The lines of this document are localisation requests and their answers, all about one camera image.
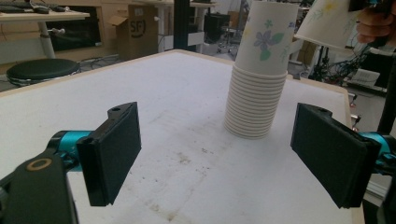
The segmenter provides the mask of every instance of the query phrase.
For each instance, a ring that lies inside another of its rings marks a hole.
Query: floor
[[[227,49],[223,49],[220,52],[218,52],[218,48],[216,45],[204,45],[204,54],[234,61],[234,56],[236,55],[236,52],[234,49],[230,51],[228,51]],[[121,60],[118,59],[117,55],[111,55],[105,58],[89,59],[80,62],[81,72],[89,71],[92,69],[96,69],[99,67],[103,67],[119,62],[121,62]],[[299,76],[299,74],[303,71],[304,71],[303,66],[295,63],[289,64],[289,72],[291,74],[295,76]],[[17,88],[16,86],[10,84],[7,81],[7,77],[5,75],[0,75],[0,91],[9,91],[16,88]],[[351,114],[361,116],[361,121],[358,124],[356,124],[356,127],[361,132],[375,131],[382,113],[382,108],[385,102],[385,98],[383,96],[370,93],[367,91],[360,91],[349,87],[345,87],[345,88],[349,92],[358,95],[357,99],[354,101],[355,106],[350,107]],[[385,181],[385,185],[386,185],[388,180],[385,179],[379,181]],[[364,208],[366,223],[376,224],[375,213],[378,204],[364,201],[363,205],[364,205],[363,208]]]

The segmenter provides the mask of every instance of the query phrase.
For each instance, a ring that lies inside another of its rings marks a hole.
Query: black stool seat
[[[79,64],[66,59],[39,59],[19,63],[7,70],[9,81],[27,86],[57,77],[69,76],[79,70]]]

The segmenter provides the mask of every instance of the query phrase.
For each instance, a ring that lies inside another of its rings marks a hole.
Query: chair
[[[10,83],[23,87],[79,72],[79,64],[66,59],[39,59],[18,63],[7,70]]]

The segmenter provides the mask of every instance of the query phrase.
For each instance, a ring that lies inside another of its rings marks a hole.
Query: hand
[[[378,36],[389,36],[387,45],[396,47],[396,1],[392,4],[391,14],[375,12],[372,7],[365,8],[358,17],[358,41],[371,43]]]

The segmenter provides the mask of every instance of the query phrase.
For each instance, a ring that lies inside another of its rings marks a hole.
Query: desk
[[[232,62],[171,50],[1,92],[0,177],[58,131],[94,130],[110,107],[137,101],[142,150],[115,204],[89,207],[82,174],[68,174],[80,223],[364,223],[290,148],[297,102],[347,123],[347,92],[287,80],[271,131],[247,140],[223,126],[231,72]]]
[[[9,22],[37,22],[40,31],[39,38],[28,38],[15,41],[0,42],[0,49],[2,50],[2,57],[0,57],[0,64],[13,63],[16,61],[23,61],[32,59],[37,56],[47,56],[48,58],[55,58],[46,21],[71,21],[82,20],[89,17],[88,13],[81,12],[50,12],[49,14],[37,13],[21,13],[21,14],[7,14],[0,13],[0,24]]]
[[[134,2],[146,3],[150,5],[154,5],[158,8],[158,17],[160,20],[158,21],[158,51],[164,52],[168,49],[173,48],[173,36],[172,35],[164,35],[165,34],[165,13],[171,9],[174,5],[173,1],[154,1],[154,0],[134,0]],[[190,7],[195,7],[195,16],[198,19],[198,32],[189,34],[188,46],[198,45],[197,52],[202,53],[202,44],[204,44],[205,33],[204,30],[204,20],[205,20],[205,11],[210,7],[218,6],[218,3],[195,3],[190,2]]]

